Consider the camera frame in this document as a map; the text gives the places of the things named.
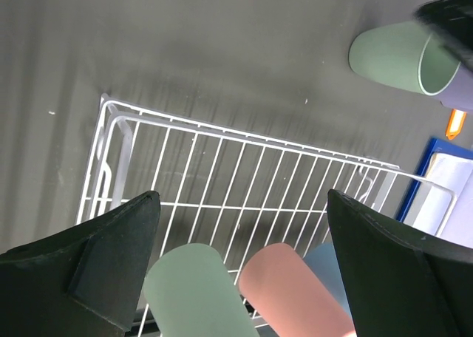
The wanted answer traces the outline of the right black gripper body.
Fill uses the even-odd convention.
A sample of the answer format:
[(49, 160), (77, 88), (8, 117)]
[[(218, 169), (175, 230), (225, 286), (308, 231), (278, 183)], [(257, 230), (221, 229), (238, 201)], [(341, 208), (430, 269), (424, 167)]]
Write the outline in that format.
[(472, 71), (472, 0), (431, 1), (415, 11), (415, 18)]

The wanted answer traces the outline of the purple cup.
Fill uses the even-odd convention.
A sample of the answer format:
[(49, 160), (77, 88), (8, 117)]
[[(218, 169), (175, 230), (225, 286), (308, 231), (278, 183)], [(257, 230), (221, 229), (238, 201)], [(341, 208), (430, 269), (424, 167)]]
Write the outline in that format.
[(437, 96), (447, 108), (472, 113), (472, 72), (460, 64), (449, 85)]

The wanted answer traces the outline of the blue cup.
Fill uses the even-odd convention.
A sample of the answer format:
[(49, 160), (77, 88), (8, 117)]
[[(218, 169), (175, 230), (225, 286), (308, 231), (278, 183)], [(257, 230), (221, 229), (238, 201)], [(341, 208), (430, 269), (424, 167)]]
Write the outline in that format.
[(332, 242), (318, 245), (304, 256), (303, 261), (341, 305), (347, 315), (352, 317)]

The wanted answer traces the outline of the green cup front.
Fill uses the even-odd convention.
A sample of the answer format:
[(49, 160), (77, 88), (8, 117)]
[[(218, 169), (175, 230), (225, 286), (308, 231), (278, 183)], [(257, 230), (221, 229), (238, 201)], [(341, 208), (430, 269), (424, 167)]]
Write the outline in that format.
[(161, 336), (257, 336), (239, 291), (209, 245), (182, 245), (160, 257), (143, 293)]

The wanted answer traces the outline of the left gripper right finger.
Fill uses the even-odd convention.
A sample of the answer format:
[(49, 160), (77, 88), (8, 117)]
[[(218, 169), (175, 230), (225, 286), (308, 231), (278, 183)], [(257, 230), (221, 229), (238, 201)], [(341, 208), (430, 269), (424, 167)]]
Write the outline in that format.
[(472, 250), (334, 189), (327, 217), (358, 336), (471, 336)]

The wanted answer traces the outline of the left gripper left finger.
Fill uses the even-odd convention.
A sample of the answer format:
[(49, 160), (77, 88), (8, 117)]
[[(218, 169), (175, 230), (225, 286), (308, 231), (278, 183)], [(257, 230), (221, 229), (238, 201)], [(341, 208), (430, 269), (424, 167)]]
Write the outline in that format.
[(135, 318), (160, 219), (147, 191), (1, 255), (2, 336), (124, 336)]

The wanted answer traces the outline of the green cup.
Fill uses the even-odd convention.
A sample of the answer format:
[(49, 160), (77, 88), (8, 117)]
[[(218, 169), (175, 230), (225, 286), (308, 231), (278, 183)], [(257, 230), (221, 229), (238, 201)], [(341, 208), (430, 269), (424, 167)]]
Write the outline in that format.
[(257, 336), (239, 291), (209, 245), (182, 245), (160, 257), (143, 293), (161, 336)]
[(350, 46), (348, 61), (364, 78), (427, 96), (442, 93), (460, 68), (440, 39), (413, 21), (361, 33)]

